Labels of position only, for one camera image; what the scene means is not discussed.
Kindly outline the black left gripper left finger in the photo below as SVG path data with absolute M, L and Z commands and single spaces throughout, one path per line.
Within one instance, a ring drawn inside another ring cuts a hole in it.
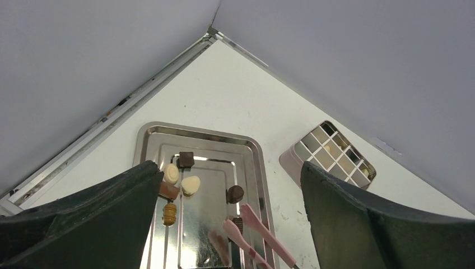
M 153 161 L 1 218 L 2 268 L 139 268 L 163 179 Z

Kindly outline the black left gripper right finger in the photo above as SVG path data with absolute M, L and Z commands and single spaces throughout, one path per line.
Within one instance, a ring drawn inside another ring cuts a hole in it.
M 305 211 L 321 268 L 473 268 L 474 221 L 398 204 L 304 162 Z

